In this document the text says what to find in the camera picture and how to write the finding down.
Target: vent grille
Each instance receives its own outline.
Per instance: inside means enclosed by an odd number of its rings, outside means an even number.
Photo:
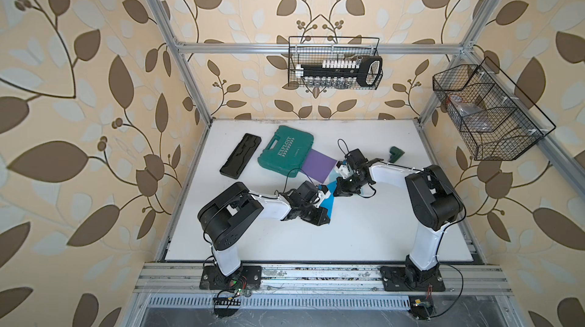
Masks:
[[[151,308],[211,308],[215,294],[164,294],[150,297]],[[263,295],[240,297],[247,309],[410,309],[406,295]]]

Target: toolbox handle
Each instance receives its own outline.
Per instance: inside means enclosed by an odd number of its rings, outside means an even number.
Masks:
[[[268,142],[268,145],[266,146],[265,150],[272,150],[272,146],[274,145],[275,142],[279,141],[280,137],[277,136],[276,134],[272,137],[272,139]]]

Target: plastic bag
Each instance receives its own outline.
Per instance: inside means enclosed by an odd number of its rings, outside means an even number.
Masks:
[[[492,126],[489,121],[488,112],[486,109],[479,107],[476,104],[463,103],[463,99],[457,95],[449,96],[450,102],[453,104],[461,118],[467,125],[470,131],[474,132],[492,132]]]

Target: blue paper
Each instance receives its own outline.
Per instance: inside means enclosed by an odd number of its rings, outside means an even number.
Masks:
[[[327,184],[327,188],[331,192],[331,195],[321,203],[321,207],[327,209],[327,216],[329,219],[331,219],[331,212],[333,211],[333,192],[335,191],[336,187],[337,181]]]

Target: metal frame post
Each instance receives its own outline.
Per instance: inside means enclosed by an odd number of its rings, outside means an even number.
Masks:
[[[211,115],[209,115],[209,110],[207,109],[207,105],[205,104],[203,95],[201,95],[201,91],[199,91],[199,88],[197,87],[197,83],[195,82],[193,74],[189,69],[189,65],[185,57],[179,51],[180,44],[177,43],[177,38],[172,32],[170,21],[167,18],[167,15],[160,0],[146,0],[146,3],[150,7],[153,19],[156,21],[160,33],[163,35],[163,39],[165,40],[165,43],[168,46],[168,51],[171,53],[172,57],[177,63],[179,72],[181,73],[183,79],[185,80],[187,90],[189,90],[189,92],[193,96],[195,105],[197,106],[197,108],[199,109],[199,113],[201,114],[201,119],[203,120],[205,125],[210,126]]]

